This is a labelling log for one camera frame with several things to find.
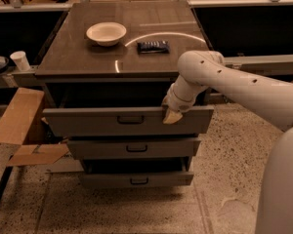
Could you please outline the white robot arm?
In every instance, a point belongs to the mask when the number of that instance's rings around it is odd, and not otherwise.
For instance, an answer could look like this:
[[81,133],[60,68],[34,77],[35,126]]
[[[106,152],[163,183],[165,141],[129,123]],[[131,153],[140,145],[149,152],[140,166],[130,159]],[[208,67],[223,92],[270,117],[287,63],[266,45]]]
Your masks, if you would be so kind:
[[212,88],[283,131],[265,167],[255,234],[293,234],[293,83],[225,67],[214,51],[189,51],[163,103],[163,122],[174,124],[196,97]]

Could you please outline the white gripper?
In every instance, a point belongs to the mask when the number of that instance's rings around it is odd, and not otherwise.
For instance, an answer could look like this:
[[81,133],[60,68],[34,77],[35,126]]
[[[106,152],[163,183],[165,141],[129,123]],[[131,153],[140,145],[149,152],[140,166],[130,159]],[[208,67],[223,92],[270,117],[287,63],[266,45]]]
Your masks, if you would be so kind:
[[188,112],[194,105],[195,95],[193,86],[172,84],[161,103],[162,106],[168,105],[169,107],[163,123],[171,125],[180,121],[183,118],[181,112]]

